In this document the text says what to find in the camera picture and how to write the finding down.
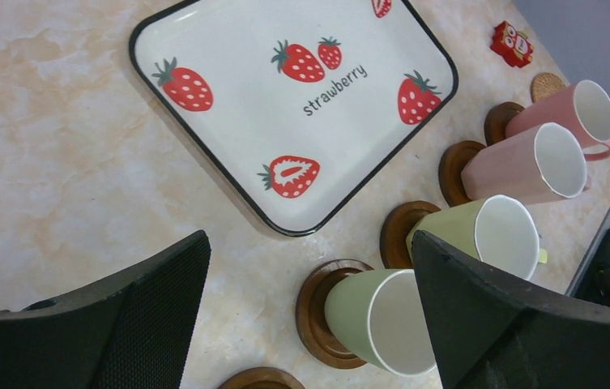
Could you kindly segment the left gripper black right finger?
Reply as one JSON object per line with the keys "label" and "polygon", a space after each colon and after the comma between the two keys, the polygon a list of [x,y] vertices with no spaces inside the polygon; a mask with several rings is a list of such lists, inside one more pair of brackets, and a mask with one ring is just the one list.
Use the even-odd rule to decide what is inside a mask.
{"label": "left gripper black right finger", "polygon": [[426,231],[412,234],[445,388],[610,388],[610,307],[513,276]]}

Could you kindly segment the yellow green mug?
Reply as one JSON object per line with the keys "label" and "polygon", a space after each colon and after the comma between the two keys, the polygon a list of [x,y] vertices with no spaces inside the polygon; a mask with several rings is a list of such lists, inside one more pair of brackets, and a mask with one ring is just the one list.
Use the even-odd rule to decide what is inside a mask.
{"label": "yellow green mug", "polygon": [[496,194],[429,213],[408,233],[426,231],[511,275],[529,280],[540,257],[540,236],[530,212],[517,199]]}

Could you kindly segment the brown round coaster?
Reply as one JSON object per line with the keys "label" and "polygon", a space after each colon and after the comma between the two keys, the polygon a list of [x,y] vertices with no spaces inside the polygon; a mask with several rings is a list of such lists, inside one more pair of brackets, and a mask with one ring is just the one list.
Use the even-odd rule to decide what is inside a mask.
{"label": "brown round coaster", "polygon": [[450,207],[470,202],[462,179],[467,164],[486,146],[474,140],[465,140],[448,147],[438,167],[441,193]]}
{"label": "brown round coaster", "polygon": [[380,256],[385,268],[413,268],[406,238],[426,215],[440,210],[440,207],[430,202],[412,201],[397,206],[389,213],[379,240]]}
{"label": "brown round coaster", "polygon": [[491,146],[504,140],[507,125],[523,110],[523,106],[513,101],[507,101],[491,108],[484,120],[486,144]]}
{"label": "brown round coaster", "polygon": [[304,280],[296,300],[296,329],[304,347],[322,364],[339,370],[366,364],[335,338],[324,309],[327,296],[341,280],[371,269],[360,260],[336,259],[314,268]]}
{"label": "brown round coaster", "polygon": [[275,368],[259,366],[243,370],[218,386],[219,389],[305,389],[290,373]]}

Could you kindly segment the light woven round coaster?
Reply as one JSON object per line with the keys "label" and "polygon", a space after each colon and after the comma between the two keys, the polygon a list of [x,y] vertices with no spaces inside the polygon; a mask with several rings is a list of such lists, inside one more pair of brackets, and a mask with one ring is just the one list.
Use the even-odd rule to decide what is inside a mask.
{"label": "light woven round coaster", "polygon": [[530,94],[533,103],[543,100],[566,88],[567,84],[559,75],[551,72],[541,72],[531,81]]}

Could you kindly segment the cream mug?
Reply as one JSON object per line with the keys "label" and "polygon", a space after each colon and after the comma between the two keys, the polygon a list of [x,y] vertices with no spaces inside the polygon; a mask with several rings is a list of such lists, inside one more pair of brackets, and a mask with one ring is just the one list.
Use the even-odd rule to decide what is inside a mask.
{"label": "cream mug", "polygon": [[324,314],[345,348],[380,369],[414,378],[437,367],[413,270],[348,276],[329,292]]}

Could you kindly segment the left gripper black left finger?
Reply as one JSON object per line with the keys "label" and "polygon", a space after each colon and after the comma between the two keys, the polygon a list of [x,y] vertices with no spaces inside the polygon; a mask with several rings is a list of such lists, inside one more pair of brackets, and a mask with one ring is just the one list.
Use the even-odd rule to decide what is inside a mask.
{"label": "left gripper black left finger", "polygon": [[0,310],[0,388],[177,388],[211,257],[203,231],[140,263]]}

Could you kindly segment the pink mug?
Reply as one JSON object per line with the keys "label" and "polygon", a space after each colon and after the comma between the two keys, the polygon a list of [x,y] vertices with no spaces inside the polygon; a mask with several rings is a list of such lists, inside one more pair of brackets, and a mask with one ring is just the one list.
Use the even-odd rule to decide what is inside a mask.
{"label": "pink mug", "polygon": [[579,142],[554,122],[480,150],[460,177],[469,199],[507,195],[525,205],[574,199],[591,188]]}
{"label": "pink mug", "polygon": [[596,82],[585,79],[533,103],[509,121],[505,136],[546,122],[569,130],[583,149],[605,147],[602,152],[585,153],[587,161],[610,157],[610,97]]}

